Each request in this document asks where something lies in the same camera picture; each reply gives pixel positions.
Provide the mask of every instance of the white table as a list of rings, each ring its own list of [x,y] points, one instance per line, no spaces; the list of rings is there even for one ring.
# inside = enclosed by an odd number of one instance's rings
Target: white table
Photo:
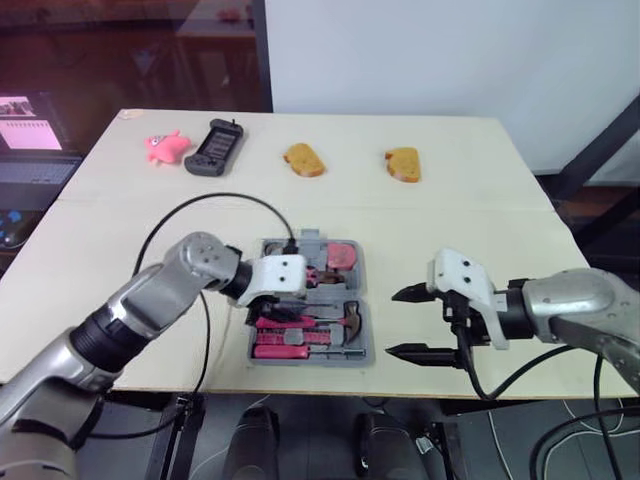
[[[198,143],[214,117],[235,118],[246,131],[227,176],[195,177],[182,167],[146,162],[145,137],[180,128]],[[307,179],[292,173],[282,153],[298,141],[316,149],[328,167],[325,175]],[[396,146],[419,150],[422,182],[404,184],[386,173],[384,151]],[[0,281],[0,380],[128,279],[142,240],[167,211],[213,191],[256,195],[281,209],[294,229],[320,228],[327,236],[360,243],[375,362],[360,369],[252,365],[245,312],[208,294],[214,325],[205,391],[473,397],[464,372],[417,367],[384,352],[402,342],[454,345],[439,304],[396,303],[391,295],[424,280],[427,261],[442,246],[484,263],[496,285],[585,266],[496,120],[146,111],[135,119],[114,119]],[[215,199],[172,219],[147,261],[158,260],[194,230],[214,233],[247,257],[258,253],[261,238],[284,235],[270,212]],[[203,346],[204,320],[196,304],[127,367],[116,386],[189,390]],[[537,340],[514,341],[508,352],[476,348],[485,389],[550,348]],[[589,397],[594,360],[587,352],[558,356],[504,397]],[[607,367],[603,393],[632,390]]]

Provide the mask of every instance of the pink plush pig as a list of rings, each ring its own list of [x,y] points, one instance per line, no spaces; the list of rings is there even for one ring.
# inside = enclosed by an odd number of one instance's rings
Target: pink plush pig
[[[191,146],[191,140],[180,136],[180,130],[169,135],[156,135],[144,141],[147,146],[147,160],[162,163],[180,163],[182,155]]]

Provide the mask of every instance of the bread slice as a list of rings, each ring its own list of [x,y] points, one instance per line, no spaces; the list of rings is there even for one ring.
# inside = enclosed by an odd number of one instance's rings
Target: bread slice
[[[326,170],[322,160],[306,143],[296,143],[289,147],[287,153],[284,154],[284,159],[301,177],[317,177]]]
[[[418,151],[413,147],[394,148],[385,153],[387,171],[401,182],[420,181],[420,160]]]

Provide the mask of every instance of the gray tool case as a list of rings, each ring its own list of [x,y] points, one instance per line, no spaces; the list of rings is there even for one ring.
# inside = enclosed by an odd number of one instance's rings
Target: gray tool case
[[[345,304],[347,304],[347,302],[357,302],[357,310],[361,319],[360,333],[351,341],[347,342],[348,330],[343,325],[326,322],[322,326],[302,329],[302,332],[306,333],[329,332],[330,334],[331,343],[329,345],[310,345],[311,354],[308,358],[255,358],[254,348],[256,347],[259,333],[270,334],[273,332],[276,335],[283,335],[282,341],[293,341],[295,345],[300,345],[301,342],[303,342],[304,345],[307,345],[307,343],[304,342],[303,333],[300,332],[301,329],[299,328],[259,329],[256,326],[252,326],[251,334],[249,335],[248,350],[250,361],[258,365],[320,365],[326,367],[363,367],[370,365],[373,363],[374,358],[373,341],[369,310],[361,298],[364,290],[364,260],[362,249],[356,242],[351,240],[329,240],[320,238],[320,232],[318,230],[302,230],[297,243],[298,253],[307,259],[307,267],[316,268],[318,271],[330,271],[342,275],[344,277],[344,283],[319,283],[316,287],[310,287],[308,284],[305,298],[300,299],[291,295],[280,295],[278,296],[280,302],[276,304],[276,307],[287,310],[290,309],[301,315],[314,317],[322,322],[321,319],[330,321],[344,318]],[[265,239],[262,242],[262,255],[281,254],[285,244],[285,239]],[[356,261],[353,268],[350,270],[329,270],[327,266],[329,244],[343,244],[353,247],[356,253]],[[256,312],[250,312],[249,317],[251,316],[256,318],[259,315],[257,315]],[[364,354],[333,353],[323,355],[322,350],[326,349],[333,351],[342,349],[364,350]]]

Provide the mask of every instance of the computer screen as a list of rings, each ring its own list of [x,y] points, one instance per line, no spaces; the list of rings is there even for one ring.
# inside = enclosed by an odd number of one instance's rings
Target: computer screen
[[[0,92],[0,154],[18,151],[62,151],[64,136],[44,92]]]

